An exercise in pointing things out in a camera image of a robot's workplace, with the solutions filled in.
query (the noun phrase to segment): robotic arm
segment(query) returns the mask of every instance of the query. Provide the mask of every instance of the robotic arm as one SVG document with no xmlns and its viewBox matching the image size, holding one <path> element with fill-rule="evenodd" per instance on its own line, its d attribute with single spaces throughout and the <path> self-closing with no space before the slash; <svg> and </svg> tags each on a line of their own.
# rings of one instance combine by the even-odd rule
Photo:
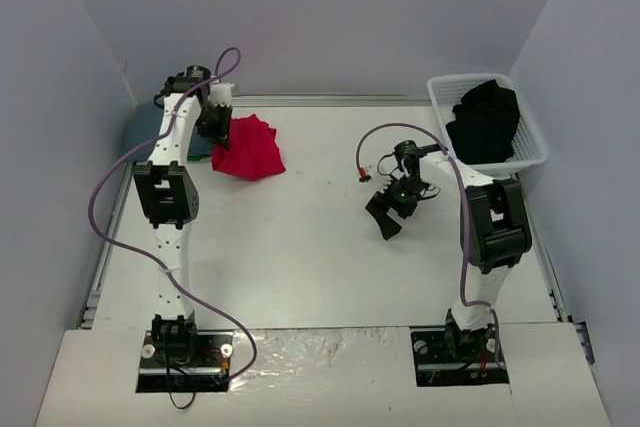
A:
<svg viewBox="0 0 640 427">
<path fill-rule="evenodd" d="M 455 201 L 460 199 L 460 185 L 453 166 L 438 145 L 418 147 L 413 141 L 405 141 L 394 148 L 393 155 L 402 176 L 391 176 L 383 190 L 376 192 L 366 206 L 385 240 L 401 229 L 388 216 L 388 211 L 394 210 L 399 217 L 407 218 L 423 200 L 421 193 L 431 185 Z M 471 224 L 465 297 L 494 305 L 507 274 L 520 262 L 522 254 L 531 249 L 522 188 L 516 180 L 497 180 L 459 161 L 457 166 L 469 203 Z M 463 227 L 461 220 L 461 243 Z M 458 298 L 445 324 L 445 337 L 453 357 L 473 354 L 478 345 L 475 339 L 478 335 L 486 336 L 491 326 L 492 318 L 486 305 L 465 306 Z"/>
<path fill-rule="evenodd" d="M 165 83 L 164 115 L 160 132 L 166 132 L 175 116 L 171 133 L 158 141 L 145 164 L 133 168 L 138 196 L 145 217 L 153 227 L 157 256 L 172 275 L 189 290 L 188 243 L 191 222 L 198 216 L 198 192 L 186 170 L 191 134 L 198 133 L 222 148 L 229 147 L 232 84 L 213 84 L 198 89 L 176 111 L 184 93 L 211 78 L 211 71 L 197 65 L 185 73 L 169 77 Z M 194 308 L 158 269 L 158 298 L 151 338 L 157 348 L 166 345 L 176 359 L 187 362 L 195 357 L 197 328 Z"/>
</svg>

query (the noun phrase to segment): red towel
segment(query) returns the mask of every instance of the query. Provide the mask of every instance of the red towel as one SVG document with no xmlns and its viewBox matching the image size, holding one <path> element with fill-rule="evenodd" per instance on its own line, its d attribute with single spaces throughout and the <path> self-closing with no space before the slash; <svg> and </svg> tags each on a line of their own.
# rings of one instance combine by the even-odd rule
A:
<svg viewBox="0 0 640 427">
<path fill-rule="evenodd" d="M 286 170 L 276 145 L 276 129 L 255 114 L 231 119 L 229 143 L 229 150 L 213 149 L 213 170 L 245 180 L 259 180 Z"/>
</svg>

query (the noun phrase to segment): white table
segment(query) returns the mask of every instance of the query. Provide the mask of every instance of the white table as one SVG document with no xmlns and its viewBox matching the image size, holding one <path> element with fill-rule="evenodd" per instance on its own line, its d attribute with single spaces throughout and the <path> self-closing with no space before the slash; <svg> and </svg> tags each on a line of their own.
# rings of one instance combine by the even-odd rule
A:
<svg viewBox="0 0 640 427">
<path fill-rule="evenodd" d="M 556 322 L 533 252 L 497 304 L 510 385 L 416 387 L 406 326 L 442 324 L 456 298 L 458 204 L 444 196 L 423 203 L 384 242 L 364 211 L 375 187 L 358 182 L 353 159 L 359 137 L 380 123 L 437 132 L 427 107 L 256 112 L 278 129 L 288 171 L 252 184 L 208 163 L 189 165 L 201 199 L 189 253 L 192 291 L 252 329 L 257 363 L 229 392 L 199 394 L 187 412 L 167 394 L 136 394 L 156 267 L 115 249 L 93 330 L 65 334 L 39 427 L 609 425 L 573 326 Z M 410 138 L 425 143 L 409 130 L 375 134 L 365 165 Z M 117 237 L 154 248 L 135 190 Z M 230 327 L 202 309 L 196 320 Z M 232 370 L 250 355 L 237 332 L 234 346 Z"/>
<path fill-rule="evenodd" d="M 249 183 L 190 164 L 200 194 L 189 255 L 192 291 L 250 328 L 419 326 L 442 324 L 458 292 L 459 207 L 441 195 L 420 204 L 402 232 L 385 242 L 364 210 L 375 191 L 358 182 L 362 134 L 385 122 L 418 124 L 439 135 L 431 108 L 281 107 L 235 109 L 278 129 L 287 172 Z M 420 133 L 392 128 L 362 151 L 375 164 Z M 151 227 L 132 187 L 117 232 L 120 241 L 154 250 Z M 157 295 L 156 267 L 114 249 L 94 329 L 148 329 Z M 504 323 L 555 322 L 535 253 L 507 278 L 497 311 Z M 199 328 L 229 328 L 196 309 Z"/>
<path fill-rule="evenodd" d="M 69 331 L 38 427 L 609 426 L 569 324 L 505 325 L 510 385 L 483 387 L 416 387 L 406 328 L 255 335 L 255 366 L 179 412 L 167 394 L 135 393 L 142 331 Z M 250 349 L 242 336 L 234 345 L 239 367 Z"/>
</svg>

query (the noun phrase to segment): laundry basket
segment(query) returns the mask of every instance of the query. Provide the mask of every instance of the laundry basket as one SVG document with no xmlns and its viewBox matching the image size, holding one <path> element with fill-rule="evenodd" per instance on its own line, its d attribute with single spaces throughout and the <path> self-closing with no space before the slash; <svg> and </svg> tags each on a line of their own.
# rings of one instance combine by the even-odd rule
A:
<svg viewBox="0 0 640 427">
<path fill-rule="evenodd" d="M 505 162 L 496 164 L 475 164 L 473 168 L 487 175 L 507 176 L 519 172 L 525 167 L 541 164 L 547 160 L 547 147 L 542 140 L 538 126 L 531 118 L 527 105 L 522 97 L 518 95 L 509 77 L 501 74 L 445 75 L 430 79 L 427 88 L 440 125 L 442 140 L 455 155 L 455 150 L 446 128 L 446 124 L 455 120 L 453 106 L 459 104 L 462 96 L 474 87 L 494 79 L 500 87 L 516 92 L 518 99 L 520 122 L 518 123 L 516 135 L 511 142 L 514 156 Z"/>
</svg>

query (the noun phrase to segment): black servo bracket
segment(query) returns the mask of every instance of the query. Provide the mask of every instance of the black servo bracket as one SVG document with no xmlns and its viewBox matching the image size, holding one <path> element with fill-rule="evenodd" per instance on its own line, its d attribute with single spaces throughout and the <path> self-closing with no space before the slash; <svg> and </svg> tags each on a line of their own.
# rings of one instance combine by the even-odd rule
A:
<svg viewBox="0 0 640 427">
<path fill-rule="evenodd" d="M 171 94 L 184 94 L 193 86 L 200 82 L 210 79 L 211 71 L 206 67 L 200 65 L 190 65 L 185 72 L 180 72 L 174 76 L 167 77 L 164 83 L 164 87 L 159 94 L 154 96 L 153 100 L 156 102 L 162 97 L 168 97 Z M 200 87 L 195 93 L 201 106 L 204 106 L 209 101 L 210 88 L 209 85 Z"/>
<path fill-rule="evenodd" d="M 531 249 L 532 238 L 522 186 L 514 179 L 495 180 L 465 189 L 471 214 L 469 262 L 488 274 L 496 267 L 513 267 Z M 493 220 L 491 212 L 502 214 Z M 460 245 L 464 241 L 460 222 Z"/>
<path fill-rule="evenodd" d="M 136 164 L 133 180 L 144 216 L 154 229 L 160 224 L 175 224 L 182 229 L 198 216 L 198 191 L 187 169 L 177 161 L 169 165 Z"/>
<path fill-rule="evenodd" d="M 198 331 L 193 318 L 156 316 L 140 352 L 136 392 L 226 392 L 232 352 L 232 333 Z"/>
<path fill-rule="evenodd" d="M 494 342 L 493 329 L 474 333 L 473 351 L 455 356 L 449 348 L 445 327 L 412 329 L 411 348 L 418 387 L 451 387 L 508 384 L 509 374 L 494 362 L 487 347 Z"/>
</svg>

